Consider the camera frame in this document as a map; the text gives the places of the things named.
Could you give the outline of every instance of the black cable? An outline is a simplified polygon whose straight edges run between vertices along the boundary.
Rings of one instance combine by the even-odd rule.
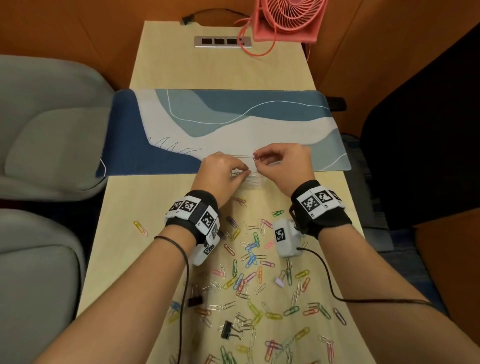
[[[325,267],[325,271],[327,272],[327,277],[328,277],[328,284],[330,285],[330,292],[332,293],[332,296],[342,302],[348,302],[348,303],[416,303],[416,304],[424,304],[426,306],[430,306],[435,308],[431,302],[424,301],[424,300],[412,300],[412,299],[407,299],[407,298],[402,298],[402,299],[395,299],[395,298],[371,298],[371,299],[365,299],[365,300],[353,300],[353,299],[348,299],[348,298],[340,298],[335,295],[333,292],[333,286],[332,286],[332,280],[330,279],[330,273],[328,272],[327,264],[325,261],[322,259],[321,256],[319,256],[316,252],[313,250],[307,249],[307,248],[297,248],[297,250],[305,250],[307,252],[315,254],[318,259],[320,259]]]
[[[236,15],[242,15],[242,16],[244,16],[244,17],[246,17],[246,18],[250,18],[250,16],[247,15],[247,14],[244,14],[244,13],[242,13],[242,12],[238,12],[238,11],[236,11],[236,10],[228,9],[228,8],[210,8],[210,9],[199,10],[199,11],[197,11],[197,12],[191,13],[190,15],[184,16],[184,17],[181,19],[181,22],[182,22],[183,25],[187,25],[188,23],[190,23],[190,22],[193,21],[193,19],[195,18],[195,15],[200,14],[200,13],[202,13],[202,12],[210,12],[210,11],[212,11],[212,10],[224,10],[224,11],[226,11],[226,12],[231,12],[231,13],[236,14]]]
[[[182,342],[181,328],[183,326],[182,325],[182,322],[183,322],[183,306],[185,305],[185,297],[187,295],[188,279],[189,279],[189,275],[190,275],[190,268],[188,266],[188,257],[187,257],[187,254],[185,253],[185,251],[182,249],[182,247],[180,245],[178,245],[176,242],[174,242],[172,239],[167,238],[166,236],[162,236],[162,235],[157,235],[153,239],[154,240],[155,239],[164,239],[164,240],[172,243],[173,245],[175,245],[178,248],[178,250],[180,250],[181,254],[183,255],[183,260],[185,260],[185,264],[187,265],[187,281],[185,283],[185,289],[183,290],[183,297],[181,299],[181,306],[180,306],[180,343],[179,343],[179,356],[177,358],[177,364],[180,364],[181,342]]]

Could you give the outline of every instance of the pink eraser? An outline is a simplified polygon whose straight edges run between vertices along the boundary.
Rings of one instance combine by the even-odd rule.
[[[284,284],[283,284],[282,280],[278,277],[275,278],[275,283],[278,284],[282,288],[284,287]]]

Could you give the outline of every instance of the forearm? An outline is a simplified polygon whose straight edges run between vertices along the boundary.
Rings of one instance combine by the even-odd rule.
[[[195,240],[179,226],[159,235],[177,242],[190,255]],[[145,363],[185,268],[181,252],[157,239],[36,363]]]
[[[425,300],[351,225],[323,229],[319,242],[343,297]],[[478,346],[431,307],[405,303],[347,305],[378,364],[480,361]]]

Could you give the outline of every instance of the right hand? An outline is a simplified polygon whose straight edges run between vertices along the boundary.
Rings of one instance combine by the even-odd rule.
[[[273,181],[287,197],[304,182],[314,180],[310,148],[297,143],[272,143],[254,153],[257,171]]]

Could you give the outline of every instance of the desk mat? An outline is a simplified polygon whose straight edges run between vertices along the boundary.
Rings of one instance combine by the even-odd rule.
[[[96,175],[196,173],[217,151],[256,172],[253,151],[270,143],[309,146],[315,171],[350,169],[318,91],[148,89],[115,94]]]

